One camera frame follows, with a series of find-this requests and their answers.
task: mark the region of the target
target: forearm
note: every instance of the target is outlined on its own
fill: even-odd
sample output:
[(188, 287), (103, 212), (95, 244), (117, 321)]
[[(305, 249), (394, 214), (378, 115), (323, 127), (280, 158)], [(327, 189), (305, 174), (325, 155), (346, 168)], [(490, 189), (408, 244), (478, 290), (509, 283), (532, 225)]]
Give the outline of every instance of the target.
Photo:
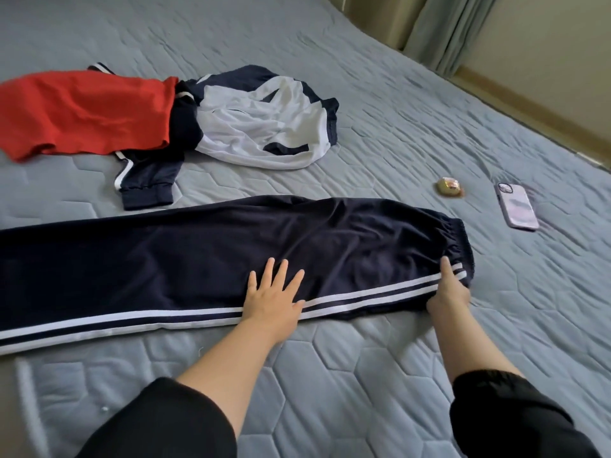
[(439, 349), (450, 379), (479, 369), (497, 369), (523, 376), (484, 332), (469, 308), (448, 303), (431, 311)]
[(273, 345), (264, 328), (243, 321), (177, 380), (214, 401), (238, 437), (256, 378)]

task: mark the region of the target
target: pink phone case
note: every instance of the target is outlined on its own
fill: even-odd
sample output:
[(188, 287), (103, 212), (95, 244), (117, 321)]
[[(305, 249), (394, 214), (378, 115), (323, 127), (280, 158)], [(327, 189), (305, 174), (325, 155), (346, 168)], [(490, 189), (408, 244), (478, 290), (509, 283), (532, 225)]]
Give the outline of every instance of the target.
[(539, 221), (522, 186), (497, 183), (495, 189), (503, 215), (510, 227), (531, 231), (539, 229)]

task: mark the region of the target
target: gray quilted bedspread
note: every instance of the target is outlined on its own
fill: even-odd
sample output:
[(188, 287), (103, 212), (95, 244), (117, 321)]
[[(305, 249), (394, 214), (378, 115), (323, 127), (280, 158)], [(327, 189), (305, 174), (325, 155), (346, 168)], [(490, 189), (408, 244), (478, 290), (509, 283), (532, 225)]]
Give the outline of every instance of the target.
[[(189, 154), (173, 207), (261, 194), (382, 197), (460, 217), (474, 313), (611, 456), (611, 175), (498, 114), (353, 27), (326, 0), (1, 0), (0, 80), (102, 61), (181, 78), (265, 66), (340, 102), (339, 144), (268, 171)], [(123, 215), (112, 156), (0, 155), (0, 225)], [(464, 199), (432, 184), (458, 178)], [(509, 229), (493, 184), (527, 187), (538, 232)], [(71, 457), (147, 383), (229, 328), (155, 331), (22, 354), (19, 389), (41, 456)], [(460, 456), (453, 394), (427, 315), (302, 323), (258, 379), (240, 458)]]

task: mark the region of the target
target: person's right hand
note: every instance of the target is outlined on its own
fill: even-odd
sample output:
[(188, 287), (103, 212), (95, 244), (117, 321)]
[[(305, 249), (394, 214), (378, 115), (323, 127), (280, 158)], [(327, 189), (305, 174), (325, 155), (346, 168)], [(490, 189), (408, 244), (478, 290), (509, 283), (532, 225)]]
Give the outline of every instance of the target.
[(242, 323), (254, 323), (263, 329), (264, 334), (271, 337), (273, 344), (284, 341), (295, 331), (306, 302), (300, 300), (293, 303), (303, 280), (304, 271), (299, 270), (284, 288), (286, 269), (288, 269), (288, 260), (285, 259), (280, 263), (278, 273), (272, 282), (274, 259), (268, 259), (258, 289), (256, 273), (250, 272), (242, 311)]
[(428, 312), (433, 313), (452, 305), (468, 308), (470, 300), (471, 293), (454, 275), (450, 260), (446, 256), (441, 257), (441, 280), (437, 292), (426, 303)]

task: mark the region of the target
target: red fabric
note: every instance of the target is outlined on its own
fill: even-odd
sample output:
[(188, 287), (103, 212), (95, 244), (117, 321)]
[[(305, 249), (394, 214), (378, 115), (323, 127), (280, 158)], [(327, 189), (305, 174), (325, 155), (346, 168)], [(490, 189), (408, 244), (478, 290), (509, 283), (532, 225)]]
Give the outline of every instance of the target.
[(0, 149), (14, 161), (37, 153), (109, 154), (169, 143), (178, 78), (164, 82), (98, 71), (42, 72), (0, 84)]

